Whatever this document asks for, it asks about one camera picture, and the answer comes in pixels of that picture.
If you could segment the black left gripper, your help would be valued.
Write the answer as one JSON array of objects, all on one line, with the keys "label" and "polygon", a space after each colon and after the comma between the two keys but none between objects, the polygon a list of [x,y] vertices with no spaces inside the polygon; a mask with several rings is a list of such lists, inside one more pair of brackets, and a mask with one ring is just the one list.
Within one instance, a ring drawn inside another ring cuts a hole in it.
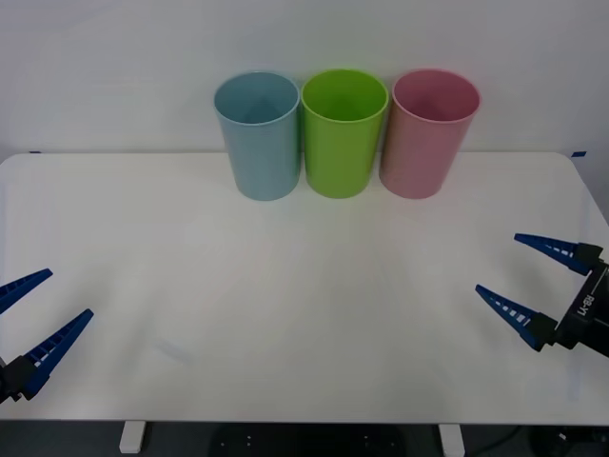
[{"label": "black left gripper", "polygon": [[[51,276],[52,271],[45,268],[1,286],[0,313],[3,314]],[[85,309],[26,354],[8,364],[1,361],[1,402],[8,399],[17,402],[22,397],[31,400],[36,396],[93,316],[91,309]]]}]

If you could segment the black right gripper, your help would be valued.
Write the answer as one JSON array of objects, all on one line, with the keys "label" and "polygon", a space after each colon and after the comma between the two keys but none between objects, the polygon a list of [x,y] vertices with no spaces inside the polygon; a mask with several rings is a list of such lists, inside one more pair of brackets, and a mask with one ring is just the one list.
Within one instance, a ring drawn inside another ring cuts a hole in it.
[{"label": "black right gripper", "polygon": [[539,235],[516,233],[514,240],[554,259],[586,278],[559,325],[549,316],[476,285],[475,291],[533,350],[555,342],[573,349],[582,344],[608,356],[608,265],[602,247]]}]

